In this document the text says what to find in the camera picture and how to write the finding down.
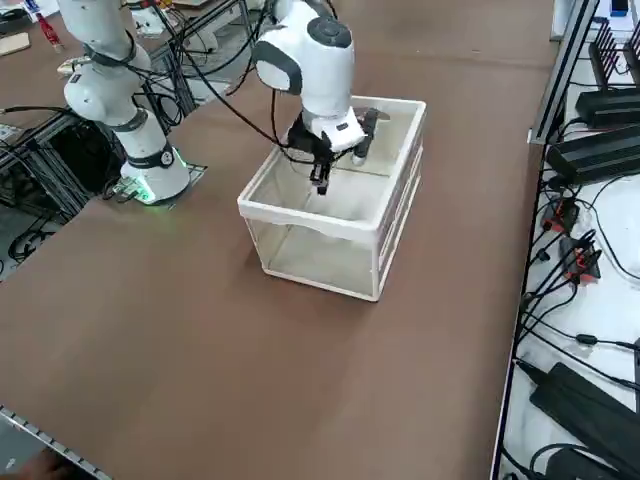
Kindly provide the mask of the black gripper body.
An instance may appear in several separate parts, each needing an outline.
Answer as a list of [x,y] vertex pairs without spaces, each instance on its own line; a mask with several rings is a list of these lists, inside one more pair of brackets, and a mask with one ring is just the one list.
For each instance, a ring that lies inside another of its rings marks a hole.
[[[302,152],[313,157],[304,160],[294,156],[295,152]],[[331,166],[331,149],[326,139],[318,138],[310,132],[302,117],[297,117],[287,132],[287,158],[298,164],[318,164]]]

